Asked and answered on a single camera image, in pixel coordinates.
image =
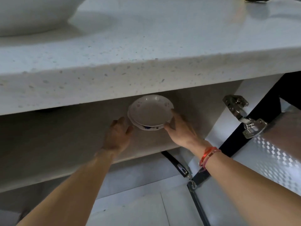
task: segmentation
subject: countertop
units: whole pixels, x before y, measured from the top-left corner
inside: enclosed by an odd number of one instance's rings
[[[301,3],[87,0],[0,38],[0,115],[301,70]]]

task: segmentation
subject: right hand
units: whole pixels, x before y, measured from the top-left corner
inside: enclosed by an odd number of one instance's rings
[[[164,129],[168,132],[169,136],[176,144],[187,148],[194,155],[203,155],[207,147],[212,147],[212,145],[198,137],[190,123],[185,121],[184,117],[171,110],[175,120],[175,129],[173,129],[169,123],[164,124]]]

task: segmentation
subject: open cabinet door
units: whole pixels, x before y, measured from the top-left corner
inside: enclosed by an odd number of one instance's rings
[[[220,149],[236,161],[301,195],[299,74],[282,76],[248,115],[248,118],[261,118],[268,123],[261,133],[247,139],[243,135],[245,128],[242,123]],[[199,171],[187,187],[205,226],[248,225],[207,171]]]

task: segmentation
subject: white plate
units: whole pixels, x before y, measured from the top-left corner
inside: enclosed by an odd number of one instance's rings
[[[133,125],[135,125],[136,127],[145,130],[145,131],[156,131],[156,130],[160,130],[164,127],[164,125],[160,125],[160,126],[156,126],[156,127],[149,127],[149,126],[143,126],[141,124],[138,124],[136,121],[134,121],[134,119],[131,117],[130,115],[130,108],[128,110],[128,118],[130,119],[130,121],[132,122]]]
[[[163,125],[170,122],[173,104],[169,99],[160,95],[143,96],[130,106],[129,113],[138,124],[148,127]]]

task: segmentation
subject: left hand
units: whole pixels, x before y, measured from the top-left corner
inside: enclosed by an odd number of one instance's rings
[[[105,135],[102,148],[113,153],[114,157],[117,156],[130,144],[133,130],[133,126],[126,128],[124,117],[114,120]]]

